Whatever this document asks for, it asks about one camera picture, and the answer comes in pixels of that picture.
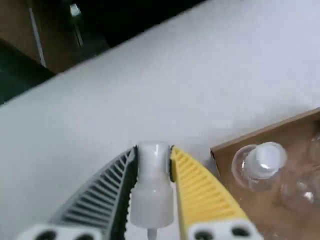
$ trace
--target mounting hole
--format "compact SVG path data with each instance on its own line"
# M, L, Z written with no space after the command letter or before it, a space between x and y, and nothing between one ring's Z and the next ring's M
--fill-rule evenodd
M94 240L94 237L90 234L82 234L78 236L75 240Z
M214 239L214 236L211 234L211 232L203 230L196 232L194 238L196 240L212 240Z
M46 230L40 233L35 240L54 240L57 234L53 230Z
M244 227L234 227L232 228L232 234L237 237L249 237L250 233Z

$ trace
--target cardboard edge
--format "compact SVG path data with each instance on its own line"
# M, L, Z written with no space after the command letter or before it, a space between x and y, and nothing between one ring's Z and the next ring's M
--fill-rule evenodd
M210 155L211 155L211 158L213 158L215 160L215 154L214 152L211 150L210 151ZM216 172L218 173L218 175L221 177L221 174L220 174L220 170L219 170L219 166L217 164L217 161L214 161L215 162L215 169L216 169Z
M240 137L237 137L233 140L224 142L222 144L219 144L217 146L213 146L210 149L211 156L215 158L215 155L217 154L218 151L221 151L225 148L229 148L233 145L239 144L242 141L248 140L250 138L254 138L258 135L263 135L263 134L270 134L273 131L279 130L280 128L286 128L290 127L292 124L298 124L302 123L305 121L316 121L320 119L320 107L315 108L313 110L298 114L296 116L290 117L288 119L282 120L280 122L271 124L269 126L266 126L264 128L258 129L256 131L253 131L251 133L242 135Z

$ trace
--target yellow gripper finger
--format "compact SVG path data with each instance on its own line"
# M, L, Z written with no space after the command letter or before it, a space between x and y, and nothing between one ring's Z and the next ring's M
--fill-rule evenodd
M204 166L175 146L170 160L182 240L263 239L232 195Z

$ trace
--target white spray nozzle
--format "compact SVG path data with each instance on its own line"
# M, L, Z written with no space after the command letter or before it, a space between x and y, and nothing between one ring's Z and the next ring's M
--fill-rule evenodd
M132 189L132 224L147 229L155 240L157 229L174 221L174 191L170 185L170 146L163 142L142 142L138 146L138 177Z

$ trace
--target bottle cap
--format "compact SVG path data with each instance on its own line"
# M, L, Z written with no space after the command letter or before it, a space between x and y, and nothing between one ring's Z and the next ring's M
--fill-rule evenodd
M265 142L251 150L245 159L247 173L257 179L269 179L287 161L286 150L278 143Z

